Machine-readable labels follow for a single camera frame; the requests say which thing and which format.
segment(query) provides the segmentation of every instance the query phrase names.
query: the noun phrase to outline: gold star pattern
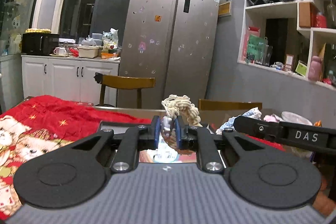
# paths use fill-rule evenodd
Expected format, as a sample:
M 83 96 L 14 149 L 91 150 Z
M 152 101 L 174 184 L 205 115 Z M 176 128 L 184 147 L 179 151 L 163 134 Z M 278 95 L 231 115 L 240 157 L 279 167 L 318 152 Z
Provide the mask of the gold star pattern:
M 67 120 L 58 121 L 58 122 L 59 122 L 59 126 L 67 126 L 68 125 Z

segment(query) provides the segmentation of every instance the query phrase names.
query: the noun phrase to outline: white cup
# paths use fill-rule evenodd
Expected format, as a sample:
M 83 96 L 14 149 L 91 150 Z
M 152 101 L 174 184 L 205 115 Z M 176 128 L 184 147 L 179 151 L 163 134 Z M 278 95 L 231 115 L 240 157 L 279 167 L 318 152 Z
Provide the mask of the white cup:
M 65 47 L 57 47 L 54 50 L 54 54 L 57 54 L 57 55 L 67 55 L 67 50 L 65 49 Z

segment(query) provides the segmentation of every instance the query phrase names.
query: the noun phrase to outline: beige crochet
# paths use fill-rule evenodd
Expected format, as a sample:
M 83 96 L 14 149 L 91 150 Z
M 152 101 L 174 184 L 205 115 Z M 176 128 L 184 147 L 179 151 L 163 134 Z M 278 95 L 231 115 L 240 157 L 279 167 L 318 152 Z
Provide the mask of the beige crochet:
M 200 124 L 201 118 L 199 117 L 198 108 L 191 103 L 190 98 L 187 95 L 183 95 L 182 97 L 170 95 L 161 103 L 169 118 L 176 119 L 177 116 L 183 114 L 186 116 L 190 126 L 202 126 Z M 165 142 L 180 155 L 191 155 L 194 152 L 191 150 L 180 150 L 177 148 L 175 130 L 172 130 L 169 137 L 164 136 L 164 134 L 162 134 L 162 137 Z

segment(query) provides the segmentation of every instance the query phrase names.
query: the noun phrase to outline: orange sticker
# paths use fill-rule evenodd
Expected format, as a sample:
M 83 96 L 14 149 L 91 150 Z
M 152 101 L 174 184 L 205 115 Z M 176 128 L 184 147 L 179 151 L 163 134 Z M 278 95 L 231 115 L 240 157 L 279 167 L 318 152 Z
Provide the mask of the orange sticker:
M 162 16 L 155 16 L 155 21 L 156 21 L 156 22 L 161 22 L 161 17 L 162 17 Z

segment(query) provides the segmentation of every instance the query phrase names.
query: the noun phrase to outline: microwave handle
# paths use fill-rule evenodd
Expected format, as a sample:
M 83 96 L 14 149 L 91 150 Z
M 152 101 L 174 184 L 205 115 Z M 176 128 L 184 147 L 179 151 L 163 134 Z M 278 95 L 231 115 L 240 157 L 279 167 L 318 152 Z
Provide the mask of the microwave handle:
M 41 37 L 41 39 L 40 39 L 40 51 L 42 50 L 42 39 L 43 39 L 43 37 Z

